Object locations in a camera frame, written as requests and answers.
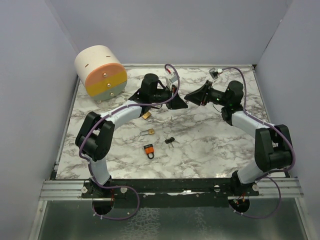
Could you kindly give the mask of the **large brass padlock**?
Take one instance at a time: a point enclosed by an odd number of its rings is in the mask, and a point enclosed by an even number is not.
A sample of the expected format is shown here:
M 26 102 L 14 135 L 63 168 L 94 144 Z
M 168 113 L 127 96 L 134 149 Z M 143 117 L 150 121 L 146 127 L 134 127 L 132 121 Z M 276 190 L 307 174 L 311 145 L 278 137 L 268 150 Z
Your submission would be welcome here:
M 154 118 L 152 114 L 148 111 L 144 115 L 142 115 L 142 118 L 146 120 L 147 122 L 153 122 Z

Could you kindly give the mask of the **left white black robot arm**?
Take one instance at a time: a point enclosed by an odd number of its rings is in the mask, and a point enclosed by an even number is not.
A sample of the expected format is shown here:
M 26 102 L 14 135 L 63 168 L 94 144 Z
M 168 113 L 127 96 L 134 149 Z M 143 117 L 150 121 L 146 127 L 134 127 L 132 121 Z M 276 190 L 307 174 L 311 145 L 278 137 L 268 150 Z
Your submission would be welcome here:
M 156 74 L 144 76 L 141 87 L 121 106 L 101 116 L 93 111 L 88 113 L 75 139 L 79 156 L 88 163 L 93 191 L 97 196 L 106 197 L 111 190 L 108 181 L 111 175 L 106 155 L 111 149 L 113 135 L 122 125 L 138 119 L 156 106 L 166 105 L 169 110 L 186 109 L 188 105 L 179 97 L 180 76 L 168 75 L 170 85 L 158 88 L 161 83 Z

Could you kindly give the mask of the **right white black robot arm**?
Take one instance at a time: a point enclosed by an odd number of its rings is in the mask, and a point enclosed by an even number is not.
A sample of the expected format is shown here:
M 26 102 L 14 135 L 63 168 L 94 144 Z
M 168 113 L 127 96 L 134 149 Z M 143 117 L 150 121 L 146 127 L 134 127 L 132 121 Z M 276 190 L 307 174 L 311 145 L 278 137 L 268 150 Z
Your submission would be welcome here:
M 235 171 L 229 184 L 230 191 L 240 196 L 247 191 L 249 184 L 293 163 L 290 133 L 285 125 L 265 123 L 245 112 L 242 106 L 244 86 L 241 82 L 231 81 L 224 92 L 214 89 L 212 84 L 206 81 L 184 99 L 198 106 L 209 102 L 222 106 L 222 119 L 254 138 L 254 161 Z

